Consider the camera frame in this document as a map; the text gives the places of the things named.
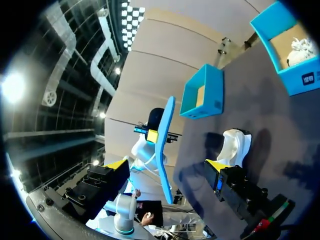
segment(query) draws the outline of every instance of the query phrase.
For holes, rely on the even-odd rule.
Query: cyan open box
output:
[[[203,99],[198,99],[198,92],[202,86],[204,86]],[[205,64],[184,86],[180,116],[200,119],[221,114],[223,99],[223,71]]]
[[[251,21],[251,26],[266,48],[277,74],[290,96],[320,88],[320,57],[310,58],[283,68],[270,42],[276,36],[297,25],[297,20],[280,2],[275,2]]]

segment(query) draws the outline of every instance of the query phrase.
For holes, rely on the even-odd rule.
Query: black table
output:
[[[289,97],[264,46],[258,43],[224,69],[222,115],[184,125],[174,181],[218,238],[239,239],[246,226],[219,202],[204,178],[215,158],[212,133],[239,128],[252,133],[245,160],[251,181],[296,203],[285,224],[299,220],[320,180],[320,90]]]

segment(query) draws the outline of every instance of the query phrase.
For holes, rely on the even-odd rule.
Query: metal rod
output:
[[[22,131],[22,132],[8,132],[3,136],[4,141],[8,139],[17,139],[24,137],[35,137],[44,135],[55,135],[55,134],[71,134],[71,133],[83,133],[93,132],[93,128],[86,129],[74,129],[74,130],[53,130],[53,131]]]

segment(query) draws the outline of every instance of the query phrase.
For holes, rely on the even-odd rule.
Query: black shirt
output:
[[[132,193],[124,193],[124,195],[131,196]],[[116,213],[111,211],[106,211],[108,216],[114,216]],[[164,218],[162,215],[162,204],[161,201],[136,201],[136,217],[139,219],[139,221],[142,221],[142,218],[146,213],[153,214],[153,220],[151,225],[155,225],[159,228],[163,227],[164,224]]]

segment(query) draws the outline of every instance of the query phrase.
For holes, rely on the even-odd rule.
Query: white duct pipe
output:
[[[65,49],[56,63],[51,76],[49,77],[49,81],[46,85],[43,95],[42,105],[52,107],[57,100],[56,90],[62,74],[64,73],[69,60],[75,52],[77,39],[76,35],[70,28],[58,2],[55,2],[53,5],[51,5],[44,12],[44,15],[65,44]]]
[[[106,16],[101,16],[101,12],[103,11],[105,11],[104,8],[102,8],[97,13],[97,15],[98,15],[99,23],[101,25],[101,29],[102,29],[105,41],[103,42],[103,44],[100,46],[99,50],[96,52],[95,56],[93,57],[93,60],[90,66],[90,72],[92,77],[101,85],[101,87],[103,87],[113,97],[116,93],[116,90],[111,85],[109,80],[105,77],[105,75],[100,71],[98,64],[107,49],[110,49],[111,55],[115,62],[119,61],[120,56],[117,54],[115,43],[111,38],[111,32],[109,29],[107,18]]]

